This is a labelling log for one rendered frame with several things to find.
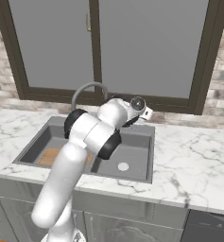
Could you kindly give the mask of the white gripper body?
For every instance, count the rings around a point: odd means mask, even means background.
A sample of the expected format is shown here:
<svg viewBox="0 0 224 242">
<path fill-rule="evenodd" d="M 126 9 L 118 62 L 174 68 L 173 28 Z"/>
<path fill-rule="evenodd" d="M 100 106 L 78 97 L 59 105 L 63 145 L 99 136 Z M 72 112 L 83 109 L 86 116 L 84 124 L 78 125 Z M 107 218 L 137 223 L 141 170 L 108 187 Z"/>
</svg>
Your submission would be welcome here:
<svg viewBox="0 0 224 242">
<path fill-rule="evenodd" d="M 145 111 L 140 115 L 140 117 L 143 120 L 149 121 L 152 117 L 152 114 L 153 114 L 153 111 L 149 107 L 146 107 Z"/>
</svg>

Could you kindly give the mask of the grey sink basin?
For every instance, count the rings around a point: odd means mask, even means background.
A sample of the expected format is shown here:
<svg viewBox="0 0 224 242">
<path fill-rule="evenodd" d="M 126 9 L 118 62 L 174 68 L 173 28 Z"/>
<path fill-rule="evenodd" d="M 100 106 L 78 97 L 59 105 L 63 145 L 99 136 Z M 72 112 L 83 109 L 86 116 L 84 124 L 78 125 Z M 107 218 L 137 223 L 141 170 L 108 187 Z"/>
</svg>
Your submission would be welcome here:
<svg viewBox="0 0 224 242">
<path fill-rule="evenodd" d="M 34 138 L 15 158 L 15 164 L 36 167 L 50 166 L 37 164 L 48 148 L 61 149 L 67 143 L 64 138 L 64 117 L 52 116 L 38 131 Z M 152 183 L 155 128 L 134 124 L 120 130 L 122 144 L 108 160 L 93 155 L 92 164 L 85 166 L 84 174 Z M 127 163 L 129 169 L 120 171 L 119 163 Z"/>
</svg>

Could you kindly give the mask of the grey curved faucet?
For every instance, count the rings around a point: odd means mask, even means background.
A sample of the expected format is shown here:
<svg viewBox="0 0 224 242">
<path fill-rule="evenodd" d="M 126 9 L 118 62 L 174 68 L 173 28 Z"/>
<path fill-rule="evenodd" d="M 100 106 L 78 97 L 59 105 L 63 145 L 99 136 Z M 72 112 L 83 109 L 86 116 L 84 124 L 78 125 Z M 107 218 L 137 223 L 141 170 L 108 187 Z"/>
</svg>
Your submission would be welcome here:
<svg viewBox="0 0 224 242">
<path fill-rule="evenodd" d="M 79 94 L 82 93 L 87 88 L 93 87 L 93 86 L 99 87 L 102 90 L 104 99 L 105 100 L 108 99 L 108 96 L 109 96 L 108 89 L 107 89 L 107 87 L 104 84 L 99 83 L 99 82 L 95 82 L 95 81 L 88 82 L 88 83 L 82 85 L 80 88 L 78 88 L 75 91 L 75 93 L 73 94 L 72 102 L 71 102 L 71 111 L 74 111 L 76 109 L 76 101 L 77 101 L 77 98 L 78 98 Z"/>
</svg>

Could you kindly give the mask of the grey sink front panel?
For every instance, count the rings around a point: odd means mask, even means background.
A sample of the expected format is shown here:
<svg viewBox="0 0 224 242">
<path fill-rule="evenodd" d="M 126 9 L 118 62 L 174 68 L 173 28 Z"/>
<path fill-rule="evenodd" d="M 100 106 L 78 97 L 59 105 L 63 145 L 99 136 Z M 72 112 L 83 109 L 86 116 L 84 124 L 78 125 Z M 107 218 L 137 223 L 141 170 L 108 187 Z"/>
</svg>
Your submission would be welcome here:
<svg viewBox="0 0 224 242">
<path fill-rule="evenodd" d="M 146 221 L 176 229 L 183 228 L 188 213 L 186 208 L 81 191 L 74 192 L 73 201 L 76 210 Z"/>
</svg>

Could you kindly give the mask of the wooden cutting board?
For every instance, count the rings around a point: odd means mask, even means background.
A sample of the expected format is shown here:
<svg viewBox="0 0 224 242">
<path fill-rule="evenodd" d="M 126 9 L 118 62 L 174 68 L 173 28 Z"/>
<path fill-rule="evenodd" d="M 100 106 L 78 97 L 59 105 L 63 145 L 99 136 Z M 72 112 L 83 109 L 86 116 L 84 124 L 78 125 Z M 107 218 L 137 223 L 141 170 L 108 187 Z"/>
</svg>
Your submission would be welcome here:
<svg viewBox="0 0 224 242">
<path fill-rule="evenodd" d="M 52 166 L 58 154 L 60 153 L 59 149 L 48 148 L 38 160 L 37 164 Z M 90 166 L 92 164 L 93 155 L 89 153 L 87 155 L 86 165 Z"/>
</svg>

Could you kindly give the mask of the dark framed window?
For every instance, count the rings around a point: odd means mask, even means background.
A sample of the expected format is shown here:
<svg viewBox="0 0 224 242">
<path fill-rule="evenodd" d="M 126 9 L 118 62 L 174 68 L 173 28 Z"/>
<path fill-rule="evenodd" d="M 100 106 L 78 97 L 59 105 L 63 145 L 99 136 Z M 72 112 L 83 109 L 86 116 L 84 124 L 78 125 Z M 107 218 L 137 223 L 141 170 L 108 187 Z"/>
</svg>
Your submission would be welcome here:
<svg viewBox="0 0 224 242">
<path fill-rule="evenodd" d="M 156 112 L 201 114 L 223 28 L 224 0 L 0 0 L 23 100 L 68 103 L 95 81 Z M 78 98 L 101 101 L 99 87 Z"/>
</svg>

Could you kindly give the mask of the grey cabinet door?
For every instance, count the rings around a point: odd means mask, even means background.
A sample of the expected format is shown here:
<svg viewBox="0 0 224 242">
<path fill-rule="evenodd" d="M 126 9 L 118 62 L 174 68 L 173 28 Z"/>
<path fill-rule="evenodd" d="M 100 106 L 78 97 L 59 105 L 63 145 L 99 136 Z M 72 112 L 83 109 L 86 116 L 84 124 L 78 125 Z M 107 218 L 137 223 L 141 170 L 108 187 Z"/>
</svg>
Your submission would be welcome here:
<svg viewBox="0 0 224 242">
<path fill-rule="evenodd" d="M 88 242 L 181 242 L 182 229 L 84 213 Z"/>
<path fill-rule="evenodd" d="M 47 229 L 37 227 L 31 219 L 34 202 L 6 198 L 0 201 L 20 242 L 41 242 L 48 234 Z"/>
</svg>

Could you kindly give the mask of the dark grey dishwasher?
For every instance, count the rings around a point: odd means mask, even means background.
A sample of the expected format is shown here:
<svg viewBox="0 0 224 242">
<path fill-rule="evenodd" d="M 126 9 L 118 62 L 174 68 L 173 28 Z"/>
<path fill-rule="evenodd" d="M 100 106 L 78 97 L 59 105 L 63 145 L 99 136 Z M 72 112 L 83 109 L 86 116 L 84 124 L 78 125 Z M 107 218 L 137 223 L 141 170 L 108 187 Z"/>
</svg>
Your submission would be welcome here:
<svg viewBox="0 0 224 242">
<path fill-rule="evenodd" d="M 191 210 L 181 242 L 224 242 L 224 215 Z"/>
</svg>

